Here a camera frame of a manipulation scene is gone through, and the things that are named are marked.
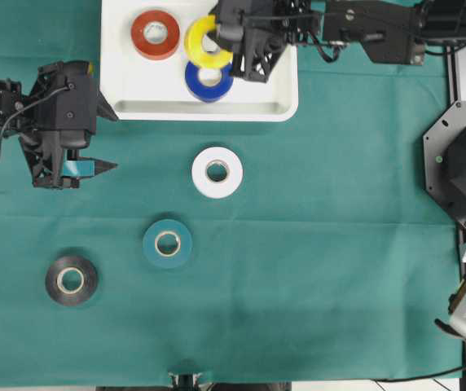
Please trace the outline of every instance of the blue tape roll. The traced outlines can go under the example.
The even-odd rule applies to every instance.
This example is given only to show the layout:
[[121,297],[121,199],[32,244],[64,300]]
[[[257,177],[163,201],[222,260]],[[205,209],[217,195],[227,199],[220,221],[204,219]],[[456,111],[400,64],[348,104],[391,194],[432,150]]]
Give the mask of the blue tape roll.
[[186,84],[187,88],[193,95],[206,103],[217,102],[233,86],[233,77],[230,76],[231,64],[221,69],[222,78],[220,82],[213,86],[207,87],[199,80],[199,68],[191,61],[186,66]]
[[[175,235],[178,249],[173,255],[164,255],[157,247],[157,241],[163,235]],[[193,240],[190,231],[181,222],[160,220],[147,229],[143,239],[144,256],[155,266],[162,269],[174,269],[189,261]]]

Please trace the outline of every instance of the teal tape roll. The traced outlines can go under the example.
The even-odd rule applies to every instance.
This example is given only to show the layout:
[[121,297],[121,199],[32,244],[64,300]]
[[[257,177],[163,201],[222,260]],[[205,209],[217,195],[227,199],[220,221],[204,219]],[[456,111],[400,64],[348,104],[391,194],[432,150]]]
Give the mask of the teal tape roll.
[[[164,237],[171,236],[176,245],[171,251],[162,251],[159,243]],[[161,220],[147,229],[143,239],[144,256],[155,266],[174,269],[189,261],[193,240],[190,231],[175,220]]]

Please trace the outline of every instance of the black cable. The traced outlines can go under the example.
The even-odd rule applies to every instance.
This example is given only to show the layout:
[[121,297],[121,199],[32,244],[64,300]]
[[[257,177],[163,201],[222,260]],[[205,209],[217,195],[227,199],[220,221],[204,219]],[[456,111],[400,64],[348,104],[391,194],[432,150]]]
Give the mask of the black cable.
[[446,375],[450,375],[452,373],[460,372],[466,370],[466,365],[463,365],[461,367],[456,367],[449,369],[447,371],[441,371],[438,373],[431,373],[430,375],[422,375],[422,376],[415,376],[415,377],[407,377],[404,379],[376,379],[381,383],[404,383],[407,381],[415,381],[415,380],[427,380],[427,379],[434,379],[438,377],[443,377]]
[[322,44],[320,43],[320,40],[313,34],[311,33],[310,36],[313,38],[314,46],[316,46],[316,50],[320,54],[320,56],[323,58],[323,60],[326,63],[334,63],[340,58],[340,53],[341,49],[339,46],[334,46],[332,48],[332,56],[328,55],[322,48]]
[[445,389],[446,391],[452,391],[451,389],[449,389],[448,387],[446,387],[443,383],[440,383],[439,381],[437,381],[436,379],[433,379],[436,384],[439,384],[443,389]]
[[374,382],[376,383],[376,385],[377,385],[378,387],[380,387],[383,391],[387,391],[383,385],[381,385],[380,383],[378,383],[377,380],[373,380],[373,381],[374,381]]
[[438,57],[444,57],[446,55],[455,55],[458,51],[463,50],[465,47],[466,47],[466,45],[461,45],[461,46],[458,46],[458,47],[456,47],[454,49],[450,49],[449,51],[447,49],[445,49],[445,51],[443,51],[441,53],[436,52],[436,51],[425,51],[425,54],[435,55],[435,56],[438,56]]
[[16,119],[18,116],[20,116],[21,114],[26,112],[27,110],[29,110],[31,108],[34,108],[39,104],[42,104],[42,103],[46,102],[48,99],[52,98],[54,95],[57,95],[58,93],[66,91],[66,90],[69,90],[69,88],[68,87],[62,87],[62,88],[59,88],[57,90],[54,90],[50,94],[48,94],[45,98],[41,98],[41,99],[37,100],[36,102],[31,103],[30,105],[26,106],[25,108],[22,108],[18,112],[15,112],[14,114],[12,114],[11,116],[8,117],[8,119],[5,121],[5,123],[3,124],[3,126],[2,126],[2,128],[0,130],[0,159],[2,157],[3,136],[5,135],[5,132],[7,131],[7,128],[9,127],[10,123],[14,119]]

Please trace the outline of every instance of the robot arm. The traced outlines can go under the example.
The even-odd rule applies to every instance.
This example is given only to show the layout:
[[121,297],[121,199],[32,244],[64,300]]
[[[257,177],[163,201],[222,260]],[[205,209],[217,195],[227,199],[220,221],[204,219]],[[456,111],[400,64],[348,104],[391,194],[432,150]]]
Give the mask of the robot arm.
[[314,11],[311,0],[219,0],[211,13],[218,28],[210,37],[233,52],[231,75],[246,81],[267,82],[287,45],[315,46],[334,62],[357,42],[374,63],[411,65],[432,54],[427,46],[466,46],[466,0],[424,0],[413,7],[326,0],[325,12]]

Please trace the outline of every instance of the green tablecloth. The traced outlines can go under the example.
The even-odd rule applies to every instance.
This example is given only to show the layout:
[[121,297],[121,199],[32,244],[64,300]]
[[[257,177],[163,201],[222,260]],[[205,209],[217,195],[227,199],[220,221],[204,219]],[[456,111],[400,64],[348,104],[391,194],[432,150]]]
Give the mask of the green tablecloth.
[[[95,0],[0,0],[0,77],[99,57]],[[300,107],[281,124],[99,122],[88,156],[119,163],[79,191],[40,191],[15,139],[0,164],[0,386],[414,376],[459,364],[433,325],[458,281],[454,227],[423,190],[420,136],[444,111],[440,59],[338,64],[300,50]],[[191,183],[193,158],[227,146],[245,180],[226,200]],[[141,239],[185,222],[194,253],[153,268]],[[99,290],[47,296],[62,253]]]

